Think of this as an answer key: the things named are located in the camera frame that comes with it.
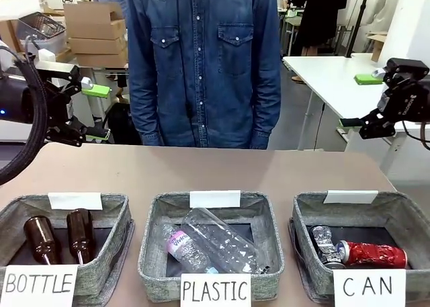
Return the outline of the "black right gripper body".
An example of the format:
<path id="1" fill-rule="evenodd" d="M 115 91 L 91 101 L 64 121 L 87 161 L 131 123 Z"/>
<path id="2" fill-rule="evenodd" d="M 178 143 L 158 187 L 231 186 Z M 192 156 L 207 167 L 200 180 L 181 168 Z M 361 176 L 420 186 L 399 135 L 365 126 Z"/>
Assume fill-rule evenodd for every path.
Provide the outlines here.
<path id="1" fill-rule="evenodd" d="M 430 83 L 413 81 L 389 87 L 377 109 L 389 122 L 430 122 Z"/>

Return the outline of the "brown glass bottle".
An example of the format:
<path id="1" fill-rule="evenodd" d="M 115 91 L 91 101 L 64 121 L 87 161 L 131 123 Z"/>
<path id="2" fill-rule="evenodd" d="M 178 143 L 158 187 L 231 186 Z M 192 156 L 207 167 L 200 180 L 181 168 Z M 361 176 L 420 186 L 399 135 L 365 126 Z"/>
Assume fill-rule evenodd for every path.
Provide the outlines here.
<path id="1" fill-rule="evenodd" d="M 67 215 L 67 231 L 70 254 L 79 265 L 95 258 L 95 237 L 92 215 L 89 210 L 79 208 Z"/>
<path id="2" fill-rule="evenodd" d="M 47 217 L 33 216 L 24 223 L 23 229 L 36 262 L 43 265 L 62 264 L 61 245 Z"/>

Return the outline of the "crushed silver can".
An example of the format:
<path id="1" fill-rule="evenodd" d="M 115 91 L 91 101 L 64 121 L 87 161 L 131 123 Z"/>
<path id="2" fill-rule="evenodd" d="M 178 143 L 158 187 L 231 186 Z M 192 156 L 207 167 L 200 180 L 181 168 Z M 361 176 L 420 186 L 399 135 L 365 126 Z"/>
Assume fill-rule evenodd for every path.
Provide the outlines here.
<path id="1" fill-rule="evenodd" d="M 309 233 L 321 263 L 329 269 L 344 269 L 345 266 L 332 242 L 331 229 L 325 225 L 313 226 Z"/>

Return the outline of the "crushed red can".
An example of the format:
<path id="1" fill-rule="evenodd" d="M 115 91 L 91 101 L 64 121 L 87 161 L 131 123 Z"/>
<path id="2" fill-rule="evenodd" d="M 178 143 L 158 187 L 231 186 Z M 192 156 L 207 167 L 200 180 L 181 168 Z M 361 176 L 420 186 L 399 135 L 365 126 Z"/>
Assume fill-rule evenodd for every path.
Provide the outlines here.
<path id="1" fill-rule="evenodd" d="M 406 252 L 390 245 L 340 240 L 336 244 L 336 250 L 344 265 L 373 265 L 395 269 L 405 269 L 408 265 Z"/>

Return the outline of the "small pink-label plastic bottle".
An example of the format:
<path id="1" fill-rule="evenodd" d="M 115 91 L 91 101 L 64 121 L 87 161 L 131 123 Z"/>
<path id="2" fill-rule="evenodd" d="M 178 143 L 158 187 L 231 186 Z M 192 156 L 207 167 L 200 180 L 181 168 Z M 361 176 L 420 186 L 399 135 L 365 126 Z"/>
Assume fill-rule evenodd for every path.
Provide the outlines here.
<path id="1" fill-rule="evenodd" d="M 167 252 L 178 261 L 188 273 L 217 274 L 209 256 L 180 227 L 166 223 L 161 227 Z"/>

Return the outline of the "large clear plastic bottle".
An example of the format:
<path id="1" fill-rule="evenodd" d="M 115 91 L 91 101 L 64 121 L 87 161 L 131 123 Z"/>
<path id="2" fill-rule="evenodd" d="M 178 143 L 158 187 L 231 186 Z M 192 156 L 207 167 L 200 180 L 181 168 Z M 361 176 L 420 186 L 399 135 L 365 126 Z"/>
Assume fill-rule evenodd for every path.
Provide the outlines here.
<path id="1" fill-rule="evenodd" d="M 206 208 L 193 208 L 181 228 L 226 273 L 265 274 L 271 267 L 253 242 Z"/>

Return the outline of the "person's right forearm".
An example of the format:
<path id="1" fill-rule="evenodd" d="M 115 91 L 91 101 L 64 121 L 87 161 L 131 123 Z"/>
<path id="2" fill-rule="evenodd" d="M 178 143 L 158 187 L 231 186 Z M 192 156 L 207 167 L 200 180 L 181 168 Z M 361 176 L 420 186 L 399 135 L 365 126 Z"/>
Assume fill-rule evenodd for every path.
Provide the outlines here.
<path id="1" fill-rule="evenodd" d="M 132 119 L 143 145 L 163 146 L 157 114 L 156 79 L 130 71 L 129 83 Z"/>

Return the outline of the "grey fabric bottle basket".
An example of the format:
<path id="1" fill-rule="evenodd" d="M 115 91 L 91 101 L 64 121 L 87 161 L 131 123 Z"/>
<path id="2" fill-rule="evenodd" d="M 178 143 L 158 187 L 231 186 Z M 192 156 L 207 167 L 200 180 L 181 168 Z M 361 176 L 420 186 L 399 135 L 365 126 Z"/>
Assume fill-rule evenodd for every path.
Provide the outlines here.
<path id="1" fill-rule="evenodd" d="M 101 210 L 92 211 L 95 258 L 79 267 L 72 307 L 105 307 L 118 283 L 134 232 L 128 197 L 101 195 Z M 66 210 L 53 210 L 46 194 L 19 196 L 0 210 L 0 297 L 9 264 L 34 265 L 24 235 L 24 223 L 45 216 L 60 243 L 62 262 L 74 263 L 69 251 Z"/>

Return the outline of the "grey fabric plastic basket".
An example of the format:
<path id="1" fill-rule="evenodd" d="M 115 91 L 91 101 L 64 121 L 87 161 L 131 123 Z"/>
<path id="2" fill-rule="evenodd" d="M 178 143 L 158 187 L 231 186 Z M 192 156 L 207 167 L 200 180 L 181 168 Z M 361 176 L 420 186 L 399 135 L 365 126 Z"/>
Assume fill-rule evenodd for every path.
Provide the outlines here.
<path id="1" fill-rule="evenodd" d="M 189 206 L 189 192 L 162 193 L 150 206 L 146 230 L 138 258 L 138 273 L 146 288 L 148 299 L 154 303 L 180 299 L 181 275 L 188 273 L 166 249 L 161 227 L 170 223 L 181 228 Z M 284 254 L 275 214 L 270 200 L 262 193 L 241 191 L 239 208 L 208 209 L 242 237 L 262 251 L 271 269 L 265 274 L 251 275 L 254 301 L 277 298 L 280 277 L 285 269 Z M 218 273 L 226 273 L 212 262 Z"/>

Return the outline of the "closed cardboard box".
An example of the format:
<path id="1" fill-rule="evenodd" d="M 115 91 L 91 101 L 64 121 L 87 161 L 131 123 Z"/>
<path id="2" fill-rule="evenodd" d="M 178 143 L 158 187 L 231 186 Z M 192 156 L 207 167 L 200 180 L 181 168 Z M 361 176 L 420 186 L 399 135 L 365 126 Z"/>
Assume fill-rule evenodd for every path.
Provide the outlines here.
<path id="1" fill-rule="evenodd" d="M 100 40 L 69 38 L 69 46 L 75 54 L 119 54 L 127 46 L 124 38 Z"/>
<path id="2" fill-rule="evenodd" d="M 82 67 L 120 68 L 128 62 L 126 52 L 120 54 L 77 54 L 76 58 Z"/>

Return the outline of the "black tripod pole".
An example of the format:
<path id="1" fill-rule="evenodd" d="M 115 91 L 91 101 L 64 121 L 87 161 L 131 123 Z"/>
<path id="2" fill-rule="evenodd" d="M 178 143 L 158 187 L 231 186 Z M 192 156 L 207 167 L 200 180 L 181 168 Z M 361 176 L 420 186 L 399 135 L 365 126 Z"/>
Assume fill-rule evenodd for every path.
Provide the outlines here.
<path id="1" fill-rule="evenodd" d="M 349 34 L 347 50 L 345 53 L 346 58 L 351 58 L 353 52 L 353 46 L 355 44 L 355 40 L 357 38 L 358 30 L 361 25 L 361 20 L 366 9 L 367 0 L 355 0 L 352 12 L 351 12 L 351 32 Z"/>

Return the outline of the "folded white BOTTLE label card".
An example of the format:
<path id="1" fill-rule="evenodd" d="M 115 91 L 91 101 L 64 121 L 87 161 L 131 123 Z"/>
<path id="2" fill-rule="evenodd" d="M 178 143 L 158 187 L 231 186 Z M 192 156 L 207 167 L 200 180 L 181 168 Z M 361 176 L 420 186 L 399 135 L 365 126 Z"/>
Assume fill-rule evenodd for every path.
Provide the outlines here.
<path id="1" fill-rule="evenodd" d="M 99 192 L 50 192 L 48 199 L 52 210 L 103 210 Z"/>

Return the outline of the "bin with metal mesh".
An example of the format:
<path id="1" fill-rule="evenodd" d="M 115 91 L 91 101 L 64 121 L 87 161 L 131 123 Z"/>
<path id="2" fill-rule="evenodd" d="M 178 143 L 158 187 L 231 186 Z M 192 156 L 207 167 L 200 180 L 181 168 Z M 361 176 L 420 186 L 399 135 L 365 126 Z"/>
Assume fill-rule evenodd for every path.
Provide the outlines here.
<path id="1" fill-rule="evenodd" d="M 51 51 L 63 49 L 67 41 L 65 27 L 38 11 L 17 20 L 16 36 L 22 46 L 30 36 L 39 48 Z"/>

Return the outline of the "folded white PLASTIC label card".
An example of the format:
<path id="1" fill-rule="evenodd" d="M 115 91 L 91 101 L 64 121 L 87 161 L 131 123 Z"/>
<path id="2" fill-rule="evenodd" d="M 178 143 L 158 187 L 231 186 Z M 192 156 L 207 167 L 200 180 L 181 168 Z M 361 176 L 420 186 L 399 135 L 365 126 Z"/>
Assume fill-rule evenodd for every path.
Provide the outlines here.
<path id="1" fill-rule="evenodd" d="M 191 191 L 189 193 L 190 208 L 239 208 L 240 205 L 240 190 Z"/>

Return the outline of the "white PLASTIC label sign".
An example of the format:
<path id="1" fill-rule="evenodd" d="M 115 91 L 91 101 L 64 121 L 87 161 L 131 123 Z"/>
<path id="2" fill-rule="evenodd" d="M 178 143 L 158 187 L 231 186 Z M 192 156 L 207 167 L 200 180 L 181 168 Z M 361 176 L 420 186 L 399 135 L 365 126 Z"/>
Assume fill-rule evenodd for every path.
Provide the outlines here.
<path id="1" fill-rule="evenodd" d="M 180 307 L 251 307 L 248 273 L 184 273 Z"/>

